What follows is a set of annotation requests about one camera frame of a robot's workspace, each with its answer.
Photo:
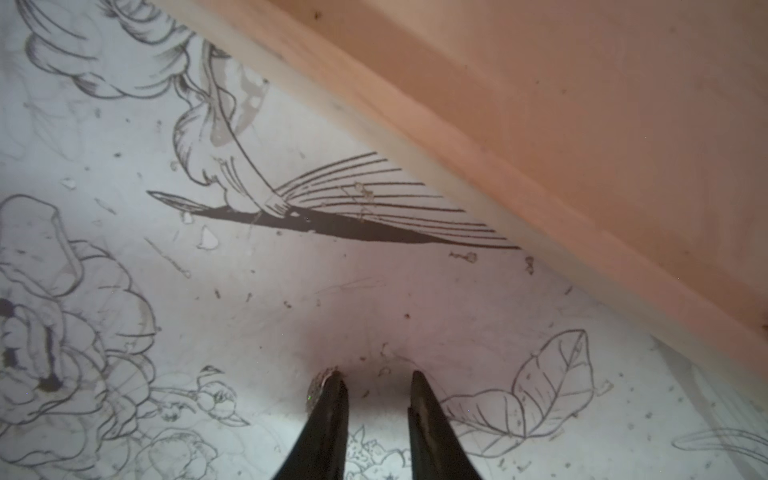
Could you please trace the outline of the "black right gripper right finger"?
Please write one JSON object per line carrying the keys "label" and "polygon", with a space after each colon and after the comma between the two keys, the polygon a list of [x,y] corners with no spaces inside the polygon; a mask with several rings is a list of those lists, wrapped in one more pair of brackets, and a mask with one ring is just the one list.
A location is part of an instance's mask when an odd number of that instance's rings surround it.
{"label": "black right gripper right finger", "polygon": [[426,376],[414,371],[408,407],[413,480],[480,480]]}

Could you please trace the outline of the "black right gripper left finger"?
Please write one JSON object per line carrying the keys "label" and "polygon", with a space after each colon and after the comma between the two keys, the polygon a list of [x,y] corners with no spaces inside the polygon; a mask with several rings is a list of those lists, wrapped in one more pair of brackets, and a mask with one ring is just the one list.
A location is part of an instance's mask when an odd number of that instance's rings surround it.
{"label": "black right gripper left finger", "polygon": [[349,397],[343,374],[327,368],[307,390],[307,422],[275,480],[344,478],[348,442]]}

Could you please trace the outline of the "wooden jewelry display stand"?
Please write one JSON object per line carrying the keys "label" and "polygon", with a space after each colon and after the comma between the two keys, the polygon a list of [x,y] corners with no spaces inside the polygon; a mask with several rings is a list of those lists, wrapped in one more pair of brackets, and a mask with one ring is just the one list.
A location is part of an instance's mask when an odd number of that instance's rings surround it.
{"label": "wooden jewelry display stand", "polygon": [[165,1],[767,401],[763,1]]}

